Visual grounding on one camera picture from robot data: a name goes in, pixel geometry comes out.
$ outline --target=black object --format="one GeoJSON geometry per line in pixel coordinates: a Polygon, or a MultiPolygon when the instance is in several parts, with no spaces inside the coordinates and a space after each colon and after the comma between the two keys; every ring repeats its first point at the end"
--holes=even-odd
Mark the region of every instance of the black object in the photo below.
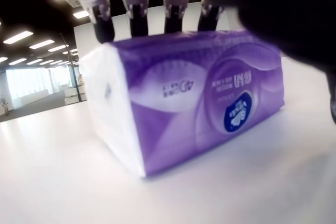
{"type": "MultiPolygon", "coordinates": [[[[336,32],[336,1],[335,0],[211,0],[216,7],[235,6],[238,8],[241,23],[259,38],[276,44],[283,52],[306,64],[327,73],[331,94],[332,117],[336,122],[335,103],[335,73],[336,57],[334,41],[336,32]]],[[[172,7],[180,6],[180,16],[173,18],[177,24],[169,30],[166,21],[166,31],[181,30],[185,0],[172,7]]],[[[201,17],[200,30],[213,29],[214,23],[201,17]]]]}

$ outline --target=logo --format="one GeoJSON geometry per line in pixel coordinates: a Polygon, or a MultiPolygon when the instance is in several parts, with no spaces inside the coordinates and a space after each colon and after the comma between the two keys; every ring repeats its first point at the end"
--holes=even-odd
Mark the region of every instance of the logo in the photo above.
{"type": "Polygon", "coordinates": [[[252,106],[251,96],[245,92],[226,108],[224,127],[228,132],[237,131],[246,122],[252,106]]]}
{"type": "Polygon", "coordinates": [[[163,97],[170,97],[172,95],[185,93],[191,91],[194,85],[194,81],[185,79],[180,81],[174,81],[163,86],[163,97]]]}

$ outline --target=white wall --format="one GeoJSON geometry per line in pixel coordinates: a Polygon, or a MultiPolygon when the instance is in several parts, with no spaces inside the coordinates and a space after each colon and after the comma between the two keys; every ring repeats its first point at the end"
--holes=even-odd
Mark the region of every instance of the white wall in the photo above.
{"type": "MultiPolygon", "coordinates": [[[[189,3],[183,17],[183,31],[197,31],[198,20],[201,14],[201,3],[189,3]]],[[[115,38],[114,41],[131,38],[128,20],[125,14],[112,17],[115,38]]],[[[157,6],[148,9],[148,30],[149,35],[162,34],[164,32],[164,7],[157,6]]],[[[234,9],[224,11],[218,21],[217,30],[239,29],[238,19],[234,9]]],[[[81,58],[93,48],[97,47],[99,42],[96,39],[95,31],[91,23],[77,26],[74,28],[78,56],[81,58]]]]}
{"type": "Polygon", "coordinates": [[[38,91],[36,93],[25,95],[23,97],[15,98],[15,99],[12,99],[13,107],[19,108],[21,106],[35,102],[47,96],[49,96],[49,92],[47,89],[45,89],[45,90],[38,91]]]}
{"type": "MultiPolygon", "coordinates": [[[[0,73],[0,97],[2,94],[8,102],[9,110],[13,109],[11,93],[9,92],[6,72],[0,73]]],[[[5,109],[0,105],[0,115],[5,114],[5,109]]]]}

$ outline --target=window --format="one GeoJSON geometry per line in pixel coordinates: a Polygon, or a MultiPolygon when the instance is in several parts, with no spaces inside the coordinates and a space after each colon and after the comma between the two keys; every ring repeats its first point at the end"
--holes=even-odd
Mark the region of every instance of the window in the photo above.
{"type": "Polygon", "coordinates": [[[49,89],[51,86],[47,69],[7,70],[7,81],[12,99],[49,89]]]}

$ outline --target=floor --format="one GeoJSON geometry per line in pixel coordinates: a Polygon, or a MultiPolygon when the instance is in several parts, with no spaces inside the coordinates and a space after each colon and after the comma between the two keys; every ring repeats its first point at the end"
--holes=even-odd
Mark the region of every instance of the floor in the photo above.
{"type": "Polygon", "coordinates": [[[9,115],[1,115],[0,122],[65,106],[64,99],[65,99],[64,92],[51,94],[48,97],[42,98],[36,102],[32,102],[19,109],[11,110],[9,112],[9,115]]]}

